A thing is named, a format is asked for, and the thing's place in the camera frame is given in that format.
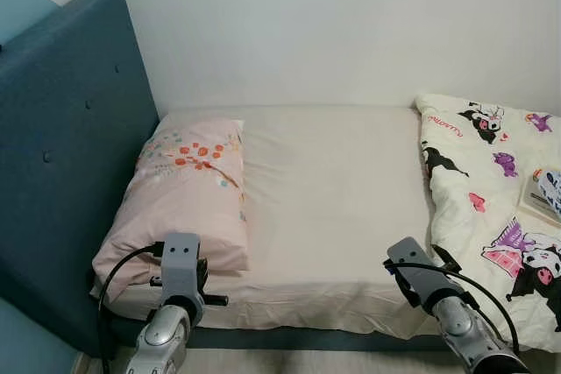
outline mattress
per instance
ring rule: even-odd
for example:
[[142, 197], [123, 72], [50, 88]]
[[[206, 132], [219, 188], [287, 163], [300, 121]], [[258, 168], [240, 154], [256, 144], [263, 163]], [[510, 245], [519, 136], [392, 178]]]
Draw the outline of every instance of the mattress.
[[[412, 109], [278, 106], [186, 109], [158, 130], [205, 117], [245, 121], [250, 271], [211, 273], [205, 291], [230, 297], [205, 309], [207, 328], [279, 326], [436, 333], [382, 267], [405, 236], [425, 246], [431, 199]], [[160, 289], [129, 286], [109, 307], [144, 320]]]

